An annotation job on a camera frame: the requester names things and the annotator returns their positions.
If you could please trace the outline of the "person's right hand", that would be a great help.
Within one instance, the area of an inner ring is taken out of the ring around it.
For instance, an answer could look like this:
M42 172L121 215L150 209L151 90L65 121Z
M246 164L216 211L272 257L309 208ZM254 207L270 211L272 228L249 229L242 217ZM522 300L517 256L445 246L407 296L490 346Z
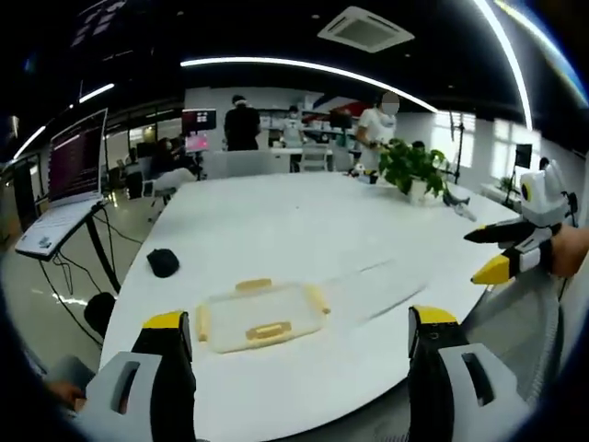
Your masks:
M581 267L588 253L588 228L563 225L551 239L551 272L558 277L572 277Z

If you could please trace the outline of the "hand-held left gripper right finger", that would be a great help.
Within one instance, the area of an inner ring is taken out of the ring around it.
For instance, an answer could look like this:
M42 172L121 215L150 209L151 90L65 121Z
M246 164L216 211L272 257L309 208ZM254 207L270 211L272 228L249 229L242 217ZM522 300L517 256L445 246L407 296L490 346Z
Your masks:
M515 374L456 318L409 308L410 441L507 441L529 416Z

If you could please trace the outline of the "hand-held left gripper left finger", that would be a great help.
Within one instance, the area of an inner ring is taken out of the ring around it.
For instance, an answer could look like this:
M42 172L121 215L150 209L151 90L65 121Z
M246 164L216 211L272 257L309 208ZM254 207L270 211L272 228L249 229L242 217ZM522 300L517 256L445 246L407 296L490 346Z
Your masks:
M87 384L76 426L88 441L194 441L191 362L189 314L154 316Z

